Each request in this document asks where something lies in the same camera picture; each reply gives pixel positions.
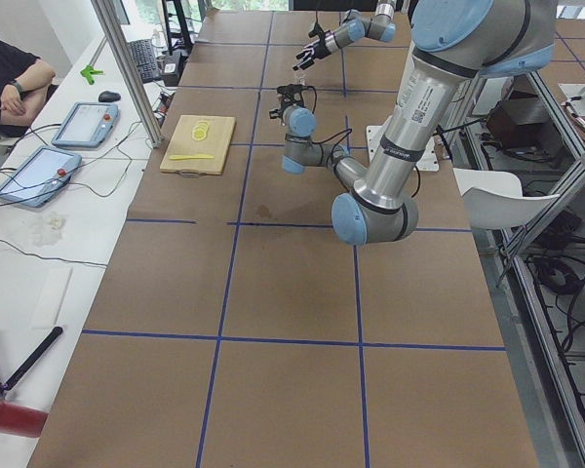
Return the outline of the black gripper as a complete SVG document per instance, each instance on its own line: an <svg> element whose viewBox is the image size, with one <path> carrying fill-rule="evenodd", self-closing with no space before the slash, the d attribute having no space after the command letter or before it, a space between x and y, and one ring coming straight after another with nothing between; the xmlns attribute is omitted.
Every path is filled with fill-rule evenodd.
<svg viewBox="0 0 585 468"><path fill-rule="evenodd" d="M284 119L285 111L292 106L304 107L305 102L303 92L307 91L308 87L302 84L288 84L279 86L276 89L279 107L269 111L269 118Z"/></svg>
<svg viewBox="0 0 585 468"><path fill-rule="evenodd" d="M310 37L314 39L308 46L304 47L297 55L302 59L292 69L294 71L305 70L315 63L316 59L324 59L332 54L329 42L333 38L331 30L323 32L312 32Z"/></svg>

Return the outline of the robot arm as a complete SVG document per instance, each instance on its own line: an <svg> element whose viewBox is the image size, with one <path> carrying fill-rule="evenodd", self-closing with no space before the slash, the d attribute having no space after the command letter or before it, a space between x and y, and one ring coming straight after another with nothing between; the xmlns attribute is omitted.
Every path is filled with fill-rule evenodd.
<svg viewBox="0 0 585 468"><path fill-rule="evenodd" d="M356 9L345 13L345 18L334 31L324 29L318 20L318 13L308 30L308 37L313 41L305 45L295 56L297 63L294 71L305 70L316 60L324 59L338 50L342 50L362 38L389 43L396 34L394 15L404 13L412 19L417 1L378 1L372 17L365 17Z"/></svg>
<svg viewBox="0 0 585 468"><path fill-rule="evenodd" d="M553 57L554 1L380 1L371 18L351 10L334 31L314 27L295 68L305 69L362 38L390 41L398 11L410 14L413 67L403 75L404 87L368 166L339 144L313 140L317 121L304 105L305 86L279 87L280 106L269 113L287 130L285 171L325 167L346 188L332 203L331 221L349 245L394 242L414 230L418 209L404 186L462 83L522 75Z"/></svg>

